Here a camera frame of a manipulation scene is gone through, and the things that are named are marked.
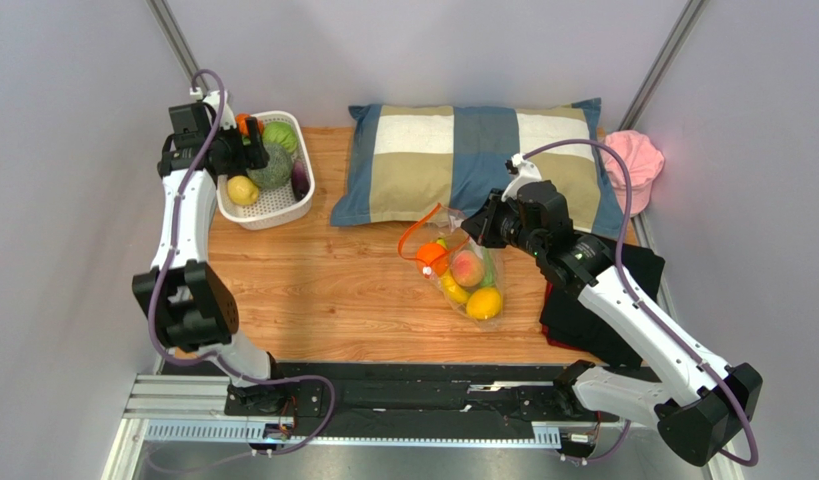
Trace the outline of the pink toy peach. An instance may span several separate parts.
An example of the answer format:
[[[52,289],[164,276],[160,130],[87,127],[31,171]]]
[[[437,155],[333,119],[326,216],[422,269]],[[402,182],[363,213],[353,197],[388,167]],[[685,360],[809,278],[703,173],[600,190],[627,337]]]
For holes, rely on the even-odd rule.
[[[477,287],[484,277],[484,262],[473,251],[462,250],[452,258],[450,271],[460,286]]]

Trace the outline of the clear zip bag orange zipper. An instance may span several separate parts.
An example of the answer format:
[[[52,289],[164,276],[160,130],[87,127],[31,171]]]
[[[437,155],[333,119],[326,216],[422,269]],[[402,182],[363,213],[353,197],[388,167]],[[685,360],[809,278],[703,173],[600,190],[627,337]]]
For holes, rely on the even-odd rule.
[[[398,256],[412,264],[458,315],[483,330],[503,320],[504,264],[462,229],[466,215],[435,205],[409,226],[397,243]]]

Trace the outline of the orange toy orange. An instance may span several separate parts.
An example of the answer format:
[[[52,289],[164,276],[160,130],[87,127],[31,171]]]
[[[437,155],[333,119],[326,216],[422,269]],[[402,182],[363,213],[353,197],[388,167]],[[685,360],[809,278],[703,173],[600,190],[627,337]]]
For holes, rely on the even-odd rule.
[[[417,270],[425,277],[443,276],[449,269],[448,250],[439,242],[428,242],[415,254]]]

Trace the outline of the yellow toy banana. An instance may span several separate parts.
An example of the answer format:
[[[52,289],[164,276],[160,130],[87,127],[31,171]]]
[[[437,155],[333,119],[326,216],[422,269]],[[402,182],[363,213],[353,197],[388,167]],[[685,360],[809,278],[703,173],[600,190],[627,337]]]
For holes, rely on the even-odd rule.
[[[443,238],[438,238],[435,243],[443,248],[444,253],[434,262],[433,269],[436,272],[442,291],[449,300],[458,305],[464,305],[469,300],[469,293],[460,286],[450,273],[450,254],[447,244]]]

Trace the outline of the yellow toy lemon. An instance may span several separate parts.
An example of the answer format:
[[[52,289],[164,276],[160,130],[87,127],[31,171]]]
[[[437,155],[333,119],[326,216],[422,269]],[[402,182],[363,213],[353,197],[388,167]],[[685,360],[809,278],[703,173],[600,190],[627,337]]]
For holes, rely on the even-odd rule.
[[[493,286],[479,288],[469,297],[466,315],[474,320],[485,321],[497,317],[503,310],[503,296]]]

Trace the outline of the green toy pepper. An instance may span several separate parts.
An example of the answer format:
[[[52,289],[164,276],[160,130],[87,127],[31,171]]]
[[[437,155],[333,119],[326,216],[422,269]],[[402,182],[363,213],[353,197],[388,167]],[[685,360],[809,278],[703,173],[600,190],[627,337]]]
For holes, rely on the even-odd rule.
[[[483,249],[482,258],[484,262],[484,277],[481,280],[480,287],[495,287],[497,283],[497,264],[495,255],[490,249]]]

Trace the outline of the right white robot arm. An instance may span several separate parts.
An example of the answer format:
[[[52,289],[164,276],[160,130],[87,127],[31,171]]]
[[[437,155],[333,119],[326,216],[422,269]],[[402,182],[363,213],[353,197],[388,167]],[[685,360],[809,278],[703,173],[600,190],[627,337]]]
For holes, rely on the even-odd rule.
[[[513,198],[494,189],[462,229],[478,245],[515,247],[536,262],[557,291],[597,315],[657,375],[655,382],[586,361],[555,386],[573,406],[651,427],[678,457],[704,466],[739,433],[758,462],[751,430],[763,386],[750,364],[729,364],[687,334],[630,276],[599,238],[575,231],[564,196],[549,181],[528,183]]]

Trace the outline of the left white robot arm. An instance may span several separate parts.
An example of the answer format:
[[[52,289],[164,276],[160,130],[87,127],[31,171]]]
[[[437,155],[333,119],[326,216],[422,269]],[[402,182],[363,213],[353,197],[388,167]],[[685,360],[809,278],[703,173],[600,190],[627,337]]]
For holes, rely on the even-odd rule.
[[[177,366],[211,362],[230,379],[240,399],[281,389],[274,357],[239,329],[239,312],[228,287],[208,260],[209,230],[217,208],[218,177],[264,166],[259,143],[247,145],[224,88],[194,87],[188,104],[173,106],[173,128],[157,171],[164,213],[157,252],[132,292],[148,320],[149,339]]]

